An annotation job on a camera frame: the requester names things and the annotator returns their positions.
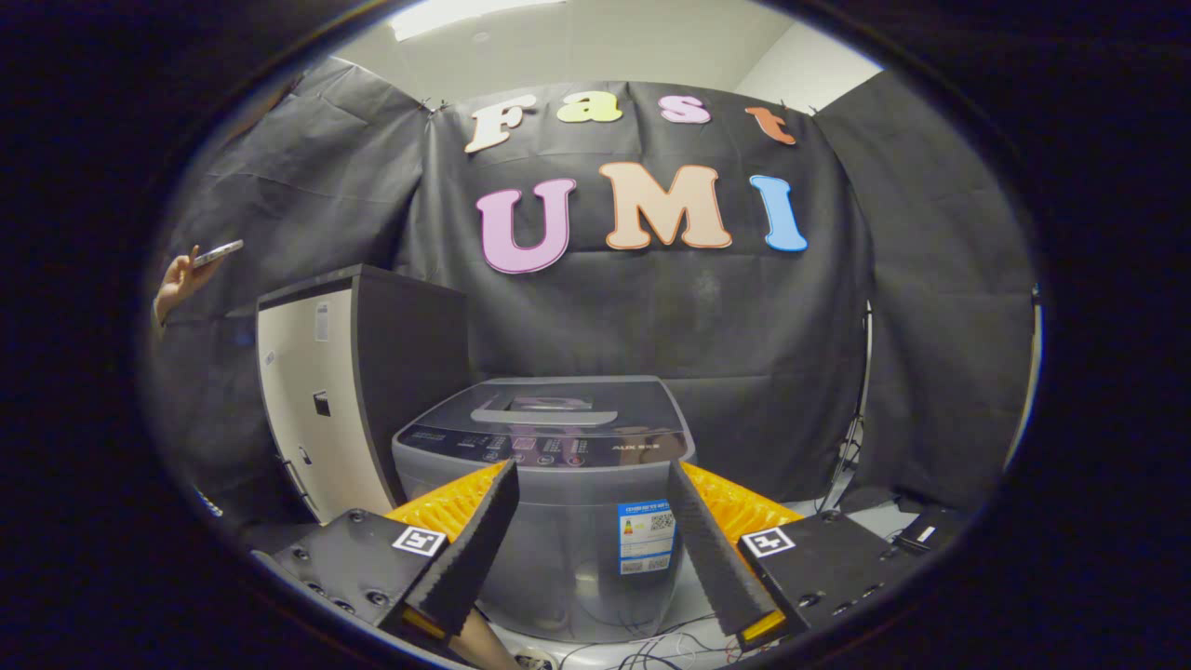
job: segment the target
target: foam letter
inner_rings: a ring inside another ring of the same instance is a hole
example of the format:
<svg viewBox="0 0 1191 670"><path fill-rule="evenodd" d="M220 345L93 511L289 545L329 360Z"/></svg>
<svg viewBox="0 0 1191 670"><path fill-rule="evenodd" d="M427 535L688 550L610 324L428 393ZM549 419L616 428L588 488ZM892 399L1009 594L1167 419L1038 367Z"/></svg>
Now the foam letter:
<svg viewBox="0 0 1191 670"><path fill-rule="evenodd" d="M562 99L565 106L559 108L559 120L582 123L585 120L616 120L624 113L616 108L616 95L607 90L586 90L574 93Z"/></svg>
<svg viewBox="0 0 1191 670"><path fill-rule="evenodd" d="M802 251L806 238L798 232L794 209L790 206L790 184L777 176L760 174L748 177L748 182L761 192L765 213L769 217L769 233L765 243L779 251Z"/></svg>
<svg viewBox="0 0 1191 670"><path fill-rule="evenodd" d="M703 108L698 98L690 95L667 95L657 101L662 108L662 118L671 123L707 123L711 112Z"/></svg>
<svg viewBox="0 0 1191 670"><path fill-rule="evenodd" d="M781 126L786 125L786 121L781 120L781 118L779 117L775 117L773 112L771 112L769 109L766 109L765 107L748 107L744 111L756 117L757 125L760 125L761 130L765 131L765 133L768 134L769 137L773 137L774 139L781 142L782 144L794 143L794 138L791 137L790 134L786 134L781 130Z"/></svg>
<svg viewBox="0 0 1191 670"><path fill-rule="evenodd" d="M534 188L545 209L545 234L537 246L518 246L513 240L513 205L520 200L520 190L497 190L476 200L482 214L484 259L506 274L537 271L554 264L570 239L567 200L574 188L574 179L551 179Z"/></svg>
<svg viewBox="0 0 1191 670"><path fill-rule="evenodd" d="M500 130L500 126L517 127L520 125L522 107L532 107L534 102L537 102L537 98L522 95L520 98L497 102L495 105L481 107L473 112L472 118L475 119L475 134L472 136L472 142L467 146L463 146L463 151L474 154L480 149L495 146L509 139L509 131Z"/></svg>
<svg viewBox="0 0 1191 670"><path fill-rule="evenodd" d="M599 173L612 181L616 228L607 236L613 249L640 249L649 245L649 233L641 228L646 217L663 244L674 242L678 225L686 214L682 240L691 246L719 249L732 243L724 230L716 203L716 170L704 165L682 165L674 175L669 192L654 180L641 163L605 163Z"/></svg>

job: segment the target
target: black foam pad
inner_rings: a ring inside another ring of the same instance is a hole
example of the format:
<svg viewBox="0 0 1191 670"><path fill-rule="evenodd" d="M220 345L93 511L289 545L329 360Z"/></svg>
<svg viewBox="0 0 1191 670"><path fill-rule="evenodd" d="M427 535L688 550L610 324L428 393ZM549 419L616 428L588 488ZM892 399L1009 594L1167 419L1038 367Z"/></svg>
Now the black foam pad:
<svg viewBox="0 0 1191 670"><path fill-rule="evenodd" d="M517 464L509 463L472 514L459 538L431 565L406 599L443 631L457 635L517 512Z"/></svg>
<svg viewBox="0 0 1191 670"><path fill-rule="evenodd" d="M734 635L777 610L778 606L728 544L711 511L676 461L671 462L666 488L671 512L707 602L719 620L719 630L725 635Z"/></svg>

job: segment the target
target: qr code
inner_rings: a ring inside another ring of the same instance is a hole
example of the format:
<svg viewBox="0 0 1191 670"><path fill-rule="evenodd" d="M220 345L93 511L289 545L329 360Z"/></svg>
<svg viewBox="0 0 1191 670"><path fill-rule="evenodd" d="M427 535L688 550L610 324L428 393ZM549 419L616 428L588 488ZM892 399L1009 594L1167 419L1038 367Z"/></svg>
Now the qr code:
<svg viewBox="0 0 1191 670"><path fill-rule="evenodd" d="M649 521L650 531L662 531L674 526L674 515L671 513L655 514Z"/></svg>

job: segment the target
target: black device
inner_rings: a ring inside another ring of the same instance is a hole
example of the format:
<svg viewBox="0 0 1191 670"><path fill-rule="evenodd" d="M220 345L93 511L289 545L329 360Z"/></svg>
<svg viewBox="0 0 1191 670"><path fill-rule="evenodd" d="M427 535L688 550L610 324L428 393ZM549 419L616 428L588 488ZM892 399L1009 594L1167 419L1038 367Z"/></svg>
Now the black device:
<svg viewBox="0 0 1191 670"><path fill-rule="evenodd" d="M786 615L790 635L862 609L917 563L834 511L742 536L737 547Z"/></svg>
<svg viewBox="0 0 1191 670"><path fill-rule="evenodd" d="M443 533L354 509L273 559L347 613L398 633L398 606L448 544Z"/></svg>
<svg viewBox="0 0 1191 670"><path fill-rule="evenodd" d="M962 512L936 505L928 506L893 539L893 544L915 556L922 556L942 549L954 540L965 524L967 515Z"/></svg>

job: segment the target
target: energy label sticker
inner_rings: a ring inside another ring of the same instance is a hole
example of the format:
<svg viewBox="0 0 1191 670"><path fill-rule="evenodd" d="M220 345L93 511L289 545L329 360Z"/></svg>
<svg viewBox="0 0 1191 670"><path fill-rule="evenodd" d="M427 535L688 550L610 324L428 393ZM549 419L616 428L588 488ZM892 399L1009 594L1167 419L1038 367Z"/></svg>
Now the energy label sticker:
<svg viewBox="0 0 1191 670"><path fill-rule="evenodd" d="M666 501L617 506L621 575L669 568L674 551L674 515Z"/></svg>

